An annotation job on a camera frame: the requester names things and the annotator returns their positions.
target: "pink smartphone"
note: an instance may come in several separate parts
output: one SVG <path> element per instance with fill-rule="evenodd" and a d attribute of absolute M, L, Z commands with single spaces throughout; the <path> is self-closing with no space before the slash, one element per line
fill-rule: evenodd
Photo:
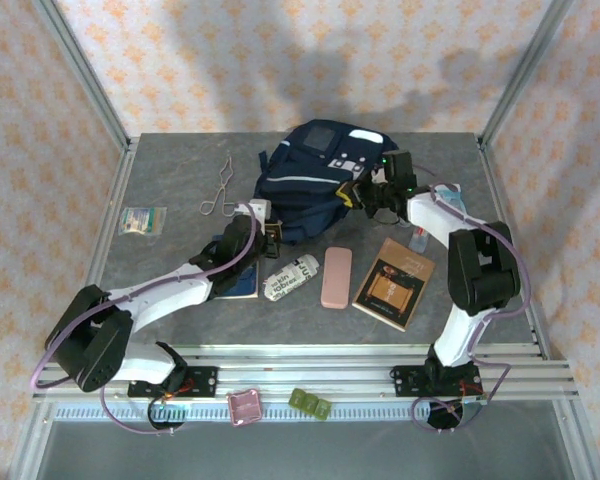
<path fill-rule="evenodd" d="M 325 308 L 346 308 L 349 305 L 351 260 L 348 248 L 329 247 L 324 254 L 324 277 L 320 303 Z"/>

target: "patterned backdrop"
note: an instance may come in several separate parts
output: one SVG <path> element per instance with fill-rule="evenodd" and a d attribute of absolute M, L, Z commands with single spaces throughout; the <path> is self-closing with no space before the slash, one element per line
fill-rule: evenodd
<path fill-rule="evenodd" d="M 600 448 L 600 0 L 571 7 L 495 153 L 535 297 Z"/>
<path fill-rule="evenodd" d="M 549 0 L 60 0 L 124 126 L 480 131 Z"/>
<path fill-rule="evenodd" d="M 0 478 L 45 335 L 85 279 L 118 155 L 31 0 L 0 1 Z"/>

